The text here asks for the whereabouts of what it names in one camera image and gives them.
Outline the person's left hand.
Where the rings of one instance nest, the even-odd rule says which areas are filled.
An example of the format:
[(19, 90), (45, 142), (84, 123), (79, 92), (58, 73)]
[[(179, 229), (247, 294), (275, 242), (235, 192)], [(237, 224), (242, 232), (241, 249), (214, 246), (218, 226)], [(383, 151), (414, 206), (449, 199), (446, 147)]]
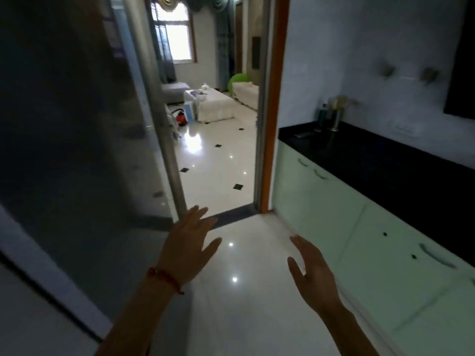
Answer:
[(207, 207), (198, 205), (186, 213), (172, 227), (159, 254), (155, 274), (182, 294), (181, 288), (195, 278), (208, 263), (201, 262), (205, 238), (217, 218), (203, 218)]

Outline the person's right hand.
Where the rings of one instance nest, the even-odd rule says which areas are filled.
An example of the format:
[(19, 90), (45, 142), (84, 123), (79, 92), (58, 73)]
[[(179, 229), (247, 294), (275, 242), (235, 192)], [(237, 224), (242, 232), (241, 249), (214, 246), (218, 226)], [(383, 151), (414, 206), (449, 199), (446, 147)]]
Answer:
[(292, 235), (289, 239), (304, 262), (302, 273), (306, 276), (307, 286), (299, 293), (305, 303), (317, 313), (324, 305), (341, 302), (334, 275), (320, 250), (299, 235)]

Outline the person's left forearm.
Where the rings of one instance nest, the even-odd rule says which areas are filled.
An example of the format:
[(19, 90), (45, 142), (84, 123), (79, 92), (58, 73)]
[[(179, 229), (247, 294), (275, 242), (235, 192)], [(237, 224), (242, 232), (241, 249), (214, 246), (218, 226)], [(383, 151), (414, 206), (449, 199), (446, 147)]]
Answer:
[(150, 268), (94, 356), (145, 356), (175, 289)]

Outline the person's right forearm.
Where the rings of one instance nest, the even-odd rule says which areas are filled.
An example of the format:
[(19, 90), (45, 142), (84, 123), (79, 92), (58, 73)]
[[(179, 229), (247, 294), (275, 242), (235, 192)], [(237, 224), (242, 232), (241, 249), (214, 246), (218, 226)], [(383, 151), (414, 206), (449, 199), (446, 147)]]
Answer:
[(317, 314), (327, 327), (341, 356), (380, 356), (356, 317), (341, 302), (324, 305), (317, 310)]

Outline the light green kitchen cabinet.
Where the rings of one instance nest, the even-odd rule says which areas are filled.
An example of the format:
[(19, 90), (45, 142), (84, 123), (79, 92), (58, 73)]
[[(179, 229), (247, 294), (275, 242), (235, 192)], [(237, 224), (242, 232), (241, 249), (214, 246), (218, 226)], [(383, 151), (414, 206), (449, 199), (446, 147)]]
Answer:
[[(406, 356), (475, 356), (475, 267), (282, 141), (277, 149), (274, 208), (320, 249), (377, 331)], [(428, 257), (419, 243), (457, 269)]]

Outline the white covered sofa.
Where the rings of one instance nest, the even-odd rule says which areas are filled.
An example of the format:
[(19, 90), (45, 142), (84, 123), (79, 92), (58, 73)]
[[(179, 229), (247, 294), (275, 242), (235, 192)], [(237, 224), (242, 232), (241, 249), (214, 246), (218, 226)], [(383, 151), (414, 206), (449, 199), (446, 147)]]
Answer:
[(233, 83), (233, 95), (242, 104), (258, 110), (259, 86), (252, 82)]

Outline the grey sofa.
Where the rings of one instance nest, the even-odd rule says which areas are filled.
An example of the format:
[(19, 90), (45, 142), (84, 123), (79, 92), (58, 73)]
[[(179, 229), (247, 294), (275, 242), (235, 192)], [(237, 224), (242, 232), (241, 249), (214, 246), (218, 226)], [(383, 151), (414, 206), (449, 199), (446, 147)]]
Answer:
[(163, 98), (166, 105), (177, 105), (185, 102), (184, 94), (191, 88), (187, 83), (163, 83)]

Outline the metal utensil holder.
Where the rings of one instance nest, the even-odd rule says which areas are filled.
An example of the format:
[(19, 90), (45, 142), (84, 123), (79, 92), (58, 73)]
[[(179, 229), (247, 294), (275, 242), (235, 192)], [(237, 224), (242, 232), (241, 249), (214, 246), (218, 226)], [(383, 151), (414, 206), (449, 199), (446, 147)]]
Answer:
[(338, 95), (323, 103), (318, 109), (317, 124), (314, 131), (322, 132), (327, 129), (331, 132), (338, 132), (339, 124), (351, 103), (352, 100), (347, 95)]

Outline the sliding glass door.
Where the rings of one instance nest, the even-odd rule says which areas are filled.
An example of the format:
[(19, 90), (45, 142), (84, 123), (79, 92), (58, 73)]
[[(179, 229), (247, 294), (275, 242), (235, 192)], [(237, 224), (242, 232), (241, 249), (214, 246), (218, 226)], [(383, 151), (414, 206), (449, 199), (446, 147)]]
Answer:
[(0, 260), (101, 342), (172, 224), (143, 0), (0, 0)]

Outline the green round chair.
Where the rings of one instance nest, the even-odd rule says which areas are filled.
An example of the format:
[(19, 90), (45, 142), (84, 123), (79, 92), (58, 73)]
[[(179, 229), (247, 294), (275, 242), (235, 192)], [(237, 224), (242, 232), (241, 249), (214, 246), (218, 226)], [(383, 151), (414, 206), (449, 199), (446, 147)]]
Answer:
[(234, 83), (248, 83), (249, 78), (246, 73), (236, 73), (228, 82), (228, 91), (232, 98), (234, 98), (233, 85)]

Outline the teal curtain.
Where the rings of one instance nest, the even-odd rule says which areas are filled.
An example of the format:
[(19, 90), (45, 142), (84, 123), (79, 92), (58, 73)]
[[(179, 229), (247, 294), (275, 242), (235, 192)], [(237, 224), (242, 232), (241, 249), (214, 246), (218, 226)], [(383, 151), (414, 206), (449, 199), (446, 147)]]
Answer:
[(217, 88), (226, 91), (236, 68), (234, 0), (212, 0), (211, 5), (216, 21)]

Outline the brown wooden door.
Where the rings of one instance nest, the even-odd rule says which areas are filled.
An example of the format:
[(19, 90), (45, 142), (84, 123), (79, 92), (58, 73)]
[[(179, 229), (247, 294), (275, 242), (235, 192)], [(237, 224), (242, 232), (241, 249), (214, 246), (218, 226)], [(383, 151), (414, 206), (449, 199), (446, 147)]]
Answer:
[(236, 73), (243, 72), (244, 62), (244, 1), (235, 2)]

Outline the bright window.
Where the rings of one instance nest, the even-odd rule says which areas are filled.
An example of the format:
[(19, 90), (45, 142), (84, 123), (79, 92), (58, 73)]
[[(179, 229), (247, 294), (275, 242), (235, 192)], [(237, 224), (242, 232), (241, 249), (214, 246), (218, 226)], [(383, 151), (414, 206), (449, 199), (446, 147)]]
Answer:
[(158, 5), (157, 12), (158, 20), (165, 26), (173, 62), (175, 64), (196, 62), (192, 15), (188, 7), (180, 2), (174, 10), (165, 11)]

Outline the orange wooden door frame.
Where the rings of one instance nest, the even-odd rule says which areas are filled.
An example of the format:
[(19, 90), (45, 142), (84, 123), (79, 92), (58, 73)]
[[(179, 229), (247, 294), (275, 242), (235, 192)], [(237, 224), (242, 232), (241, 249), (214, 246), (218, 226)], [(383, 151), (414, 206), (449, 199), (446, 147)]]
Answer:
[(277, 152), (278, 112), (284, 66), (285, 45), (289, 19), (290, 0), (266, 0), (267, 22), (266, 62), (263, 70), (265, 87), (260, 108), (259, 126), (259, 175), (255, 189), (258, 212), (266, 214), (271, 210), (274, 166)]

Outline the dark wall cabinet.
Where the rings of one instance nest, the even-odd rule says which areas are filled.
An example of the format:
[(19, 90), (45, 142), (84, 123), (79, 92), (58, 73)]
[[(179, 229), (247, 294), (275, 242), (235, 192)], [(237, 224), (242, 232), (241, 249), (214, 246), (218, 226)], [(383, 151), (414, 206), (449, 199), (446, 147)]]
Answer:
[(468, 0), (444, 113), (475, 120), (475, 0)]

